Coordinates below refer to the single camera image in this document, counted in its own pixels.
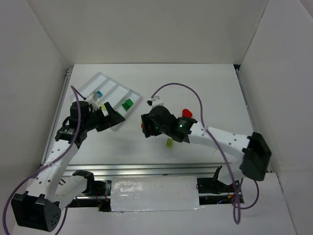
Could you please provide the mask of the pale yellow lego brick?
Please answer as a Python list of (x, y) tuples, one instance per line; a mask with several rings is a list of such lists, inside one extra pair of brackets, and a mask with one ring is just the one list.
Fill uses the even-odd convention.
[(103, 114), (104, 114), (104, 116), (107, 116), (108, 115), (108, 112), (107, 112), (107, 109), (106, 109), (106, 106), (105, 106), (105, 104), (101, 104), (101, 110), (102, 110), (102, 112), (103, 112)]

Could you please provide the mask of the small dark green lego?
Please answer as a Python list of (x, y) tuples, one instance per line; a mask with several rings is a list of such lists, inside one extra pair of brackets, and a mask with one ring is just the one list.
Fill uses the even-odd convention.
[(122, 103), (122, 107), (127, 112), (133, 106), (133, 104), (133, 101), (128, 98), (127, 100), (125, 100), (124, 103)]

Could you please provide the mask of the yellow green lego brick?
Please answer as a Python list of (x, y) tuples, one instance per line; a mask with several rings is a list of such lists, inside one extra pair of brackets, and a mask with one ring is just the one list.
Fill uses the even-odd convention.
[(168, 148), (172, 148), (173, 147), (173, 140), (171, 138), (167, 139), (166, 147), (168, 147)]

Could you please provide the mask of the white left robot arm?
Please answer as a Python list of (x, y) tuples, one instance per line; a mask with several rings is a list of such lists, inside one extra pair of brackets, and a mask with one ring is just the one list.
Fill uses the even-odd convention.
[(106, 102), (105, 109), (86, 101), (73, 102), (70, 115), (65, 118), (55, 136), (51, 153), (33, 176), (33, 183), (23, 194), (14, 194), (11, 206), (19, 226), (53, 231), (61, 217), (61, 211), (79, 194), (95, 192), (94, 174), (75, 171), (62, 181), (71, 159), (78, 153), (87, 133), (93, 129), (104, 131), (125, 121), (121, 114)]

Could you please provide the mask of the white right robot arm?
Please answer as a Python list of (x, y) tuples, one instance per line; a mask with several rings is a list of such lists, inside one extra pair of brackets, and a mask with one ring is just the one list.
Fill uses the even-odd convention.
[(259, 182), (265, 179), (272, 152), (260, 133), (245, 136), (207, 127), (193, 118), (175, 117), (164, 106), (142, 114), (141, 121), (147, 138), (164, 134), (176, 142), (215, 147), (223, 156), (235, 157), (235, 162), (226, 162), (215, 175), (224, 185), (243, 178)]

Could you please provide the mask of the white divided sorting tray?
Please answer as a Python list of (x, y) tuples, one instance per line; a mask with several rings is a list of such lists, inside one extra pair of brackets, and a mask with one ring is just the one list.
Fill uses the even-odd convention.
[[(89, 79), (84, 85), (76, 89), (78, 91), (79, 98), (86, 98), (90, 93), (100, 91), (102, 97), (98, 98), (97, 107), (100, 108), (101, 104), (109, 102), (115, 111), (118, 111), (123, 115), (125, 119), (129, 118), (129, 115), (134, 111), (142, 100), (140, 93), (123, 85), (122, 83), (104, 75), (101, 72), (96, 73), (91, 79)], [(122, 103), (130, 98), (133, 101), (133, 106), (126, 112)]]

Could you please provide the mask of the red rounded lego block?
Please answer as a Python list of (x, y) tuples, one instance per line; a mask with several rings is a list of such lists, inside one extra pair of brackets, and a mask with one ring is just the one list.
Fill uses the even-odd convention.
[(186, 118), (192, 118), (193, 117), (193, 113), (188, 110), (188, 109), (183, 109), (182, 110), (182, 116), (186, 117)]

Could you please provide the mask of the silver foil tape sheet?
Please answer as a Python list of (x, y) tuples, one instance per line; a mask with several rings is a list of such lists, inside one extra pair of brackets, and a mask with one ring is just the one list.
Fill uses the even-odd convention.
[(113, 178), (113, 212), (192, 211), (200, 208), (195, 176)]

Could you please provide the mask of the aluminium front rail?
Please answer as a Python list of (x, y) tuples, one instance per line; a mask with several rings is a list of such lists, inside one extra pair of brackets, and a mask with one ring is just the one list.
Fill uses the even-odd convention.
[(124, 164), (124, 165), (77, 165), (66, 167), (63, 175), (71, 176), (78, 170), (89, 171), (97, 177), (109, 176), (153, 176), (153, 175), (184, 175), (184, 174), (213, 174), (222, 163), (195, 163), (195, 164)]

